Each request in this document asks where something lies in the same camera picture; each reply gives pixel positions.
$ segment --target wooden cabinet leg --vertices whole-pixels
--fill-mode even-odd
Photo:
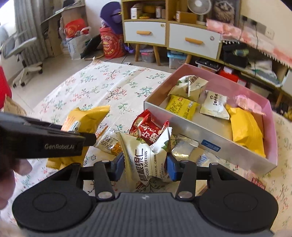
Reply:
[[[192,56],[190,54],[187,55],[187,58],[185,59],[185,63],[189,64],[192,59]]]
[[[278,108],[283,98],[283,93],[280,92],[275,107]]]
[[[139,61],[139,54],[140,54],[140,44],[136,44],[135,62]]]
[[[154,54],[155,54],[157,66],[161,66],[159,52],[158,52],[158,46],[153,46],[153,49],[154,49]]]

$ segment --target desk fan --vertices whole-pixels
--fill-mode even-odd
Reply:
[[[199,20],[197,21],[200,25],[206,25],[204,22],[204,15],[211,10],[210,0],[188,0],[187,7],[193,12],[199,15]]]

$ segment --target red candy wrapper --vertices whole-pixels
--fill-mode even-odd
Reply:
[[[130,135],[134,137],[143,138],[148,144],[153,144],[157,141],[163,131],[169,127],[169,122],[166,121],[162,128],[158,127],[151,121],[151,114],[149,110],[144,110],[134,120],[130,129]]]

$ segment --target pink fabric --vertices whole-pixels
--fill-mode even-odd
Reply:
[[[247,98],[245,95],[237,95],[235,97],[235,103],[244,110],[260,115],[265,115],[265,113],[262,112],[262,107],[255,101]]]
[[[242,43],[246,43],[253,48],[257,48],[266,54],[273,56],[277,60],[287,64],[289,67],[292,67],[292,53],[275,46],[273,41],[261,33],[257,33],[257,39],[255,30],[244,27],[241,35],[241,29],[211,19],[207,19],[207,27],[210,31],[222,34],[223,39],[239,40]]]

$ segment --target blue label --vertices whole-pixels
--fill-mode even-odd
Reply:
[[[213,144],[213,143],[211,143],[211,142],[208,142],[208,141],[206,141],[206,140],[203,140],[203,141],[201,142],[201,144],[202,144],[203,146],[207,147],[207,148],[212,149],[213,151],[216,151],[216,152],[220,151],[220,149],[221,149],[221,147],[216,146],[215,144]]]

